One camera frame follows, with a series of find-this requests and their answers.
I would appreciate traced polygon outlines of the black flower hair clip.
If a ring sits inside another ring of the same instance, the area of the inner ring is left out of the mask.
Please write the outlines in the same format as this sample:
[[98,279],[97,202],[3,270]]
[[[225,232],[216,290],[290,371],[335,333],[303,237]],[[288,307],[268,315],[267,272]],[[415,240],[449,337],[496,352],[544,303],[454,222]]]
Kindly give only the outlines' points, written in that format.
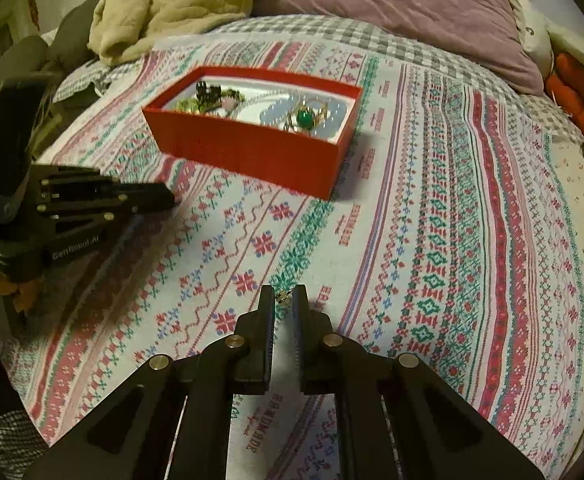
[[205,80],[199,80],[195,86],[196,101],[199,107],[215,106],[221,99],[221,87],[219,84],[207,84]]

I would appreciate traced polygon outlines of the small gold earring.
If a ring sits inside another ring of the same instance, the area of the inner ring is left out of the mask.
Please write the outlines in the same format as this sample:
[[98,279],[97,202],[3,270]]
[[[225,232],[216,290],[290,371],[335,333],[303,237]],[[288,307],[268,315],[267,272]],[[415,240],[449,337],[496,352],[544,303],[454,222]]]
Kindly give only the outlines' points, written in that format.
[[290,308],[293,304],[293,292],[290,290],[280,290],[275,294],[275,301],[279,306]]

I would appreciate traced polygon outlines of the red cardboard box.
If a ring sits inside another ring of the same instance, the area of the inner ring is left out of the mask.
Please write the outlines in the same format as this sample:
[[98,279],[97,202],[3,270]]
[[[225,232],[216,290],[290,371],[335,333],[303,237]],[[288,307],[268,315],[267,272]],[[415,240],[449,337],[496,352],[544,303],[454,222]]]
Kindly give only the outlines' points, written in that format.
[[[199,107],[196,82],[219,84],[221,99]],[[158,148],[321,200],[331,196],[353,137],[362,91],[305,74],[200,66],[144,107]]]

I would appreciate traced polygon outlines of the patterned knit cloth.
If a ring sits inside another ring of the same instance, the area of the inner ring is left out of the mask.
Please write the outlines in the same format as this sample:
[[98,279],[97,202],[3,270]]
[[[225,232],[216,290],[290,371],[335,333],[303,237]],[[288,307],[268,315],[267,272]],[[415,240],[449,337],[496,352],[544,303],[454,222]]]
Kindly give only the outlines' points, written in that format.
[[[331,200],[158,151],[142,110],[202,65],[288,70],[362,91]],[[297,284],[336,330],[410,351],[557,479],[584,450],[584,140],[487,75],[308,37],[222,32],[158,50],[46,152],[178,206],[46,276],[2,356],[48,441],[142,362],[192,356]]]

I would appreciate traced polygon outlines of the white plush toy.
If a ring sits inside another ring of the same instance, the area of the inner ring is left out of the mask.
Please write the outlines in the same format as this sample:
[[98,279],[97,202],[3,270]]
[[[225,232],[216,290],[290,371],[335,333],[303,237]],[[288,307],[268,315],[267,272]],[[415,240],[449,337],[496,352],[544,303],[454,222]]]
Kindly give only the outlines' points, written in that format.
[[584,65],[583,35],[551,21],[530,0],[508,1],[523,50],[535,62],[542,77],[550,75],[559,53],[569,53]]

